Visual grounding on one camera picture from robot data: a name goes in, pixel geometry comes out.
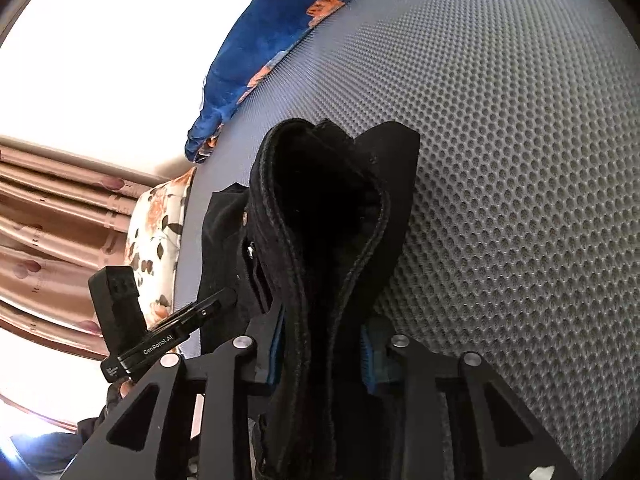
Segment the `person's left hand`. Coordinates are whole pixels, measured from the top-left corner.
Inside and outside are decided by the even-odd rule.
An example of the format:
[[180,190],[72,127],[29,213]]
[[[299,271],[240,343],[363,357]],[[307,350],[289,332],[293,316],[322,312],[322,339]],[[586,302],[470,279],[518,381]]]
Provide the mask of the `person's left hand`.
[[119,383],[118,395],[121,399],[125,399],[130,391],[134,388],[134,382],[131,379],[124,379]]

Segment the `person's left forearm dark sleeve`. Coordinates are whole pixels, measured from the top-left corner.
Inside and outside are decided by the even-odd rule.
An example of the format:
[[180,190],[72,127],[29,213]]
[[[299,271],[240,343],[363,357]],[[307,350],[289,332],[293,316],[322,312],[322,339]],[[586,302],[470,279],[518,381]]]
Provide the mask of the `person's left forearm dark sleeve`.
[[84,445],[92,437],[102,422],[111,414],[111,411],[117,408],[117,405],[122,402],[122,386],[125,384],[126,380],[121,380],[120,382],[114,382],[114,384],[109,385],[105,405],[100,411],[100,414],[96,417],[83,419],[77,423],[77,435],[81,445]]

